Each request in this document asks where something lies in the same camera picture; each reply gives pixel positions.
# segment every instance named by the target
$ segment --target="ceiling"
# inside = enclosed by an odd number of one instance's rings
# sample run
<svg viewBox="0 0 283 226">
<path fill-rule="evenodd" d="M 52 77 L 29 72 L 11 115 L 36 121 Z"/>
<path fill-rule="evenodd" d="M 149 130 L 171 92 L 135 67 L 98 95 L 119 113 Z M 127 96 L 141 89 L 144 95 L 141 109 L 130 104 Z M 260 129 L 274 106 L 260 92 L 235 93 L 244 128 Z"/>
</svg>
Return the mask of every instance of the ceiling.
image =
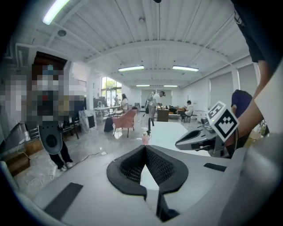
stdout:
<svg viewBox="0 0 283 226">
<path fill-rule="evenodd" d="M 52 3 L 37 1 L 26 12 L 15 43 L 56 50 L 88 63 L 94 76 L 128 86 L 184 87 L 248 54 L 228 0 L 70 0 L 46 25 L 42 18 Z M 60 37 L 59 29 L 67 35 Z M 118 72 L 136 65 L 145 70 Z M 199 72 L 172 70 L 173 65 Z"/>
</svg>

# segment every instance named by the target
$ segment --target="ceiling light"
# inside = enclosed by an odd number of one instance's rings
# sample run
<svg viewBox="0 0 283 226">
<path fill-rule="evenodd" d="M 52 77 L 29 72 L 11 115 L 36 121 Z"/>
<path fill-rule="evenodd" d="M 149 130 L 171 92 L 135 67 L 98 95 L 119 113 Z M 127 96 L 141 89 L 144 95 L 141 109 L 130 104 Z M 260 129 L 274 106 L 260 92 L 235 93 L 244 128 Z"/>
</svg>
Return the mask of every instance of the ceiling light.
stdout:
<svg viewBox="0 0 283 226">
<path fill-rule="evenodd" d="M 136 67 L 130 67 L 130 68 L 120 68 L 118 69 L 119 72 L 126 72 L 126 71 L 133 71 L 133 70 L 142 70 L 145 69 L 144 66 L 136 66 Z"/>
<path fill-rule="evenodd" d="M 44 22 L 47 25 L 50 25 L 54 17 L 57 15 L 57 13 L 64 7 L 64 5 L 67 4 L 69 0 L 56 0 L 54 4 L 50 7 L 48 12 L 46 13 L 45 17 L 43 18 L 42 22 Z"/>
<path fill-rule="evenodd" d="M 183 70 L 183 71 L 192 71 L 192 72 L 198 72 L 199 71 L 197 68 L 187 68 L 187 67 L 180 67 L 180 66 L 173 66 L 172 69 Z"/>
</svg>

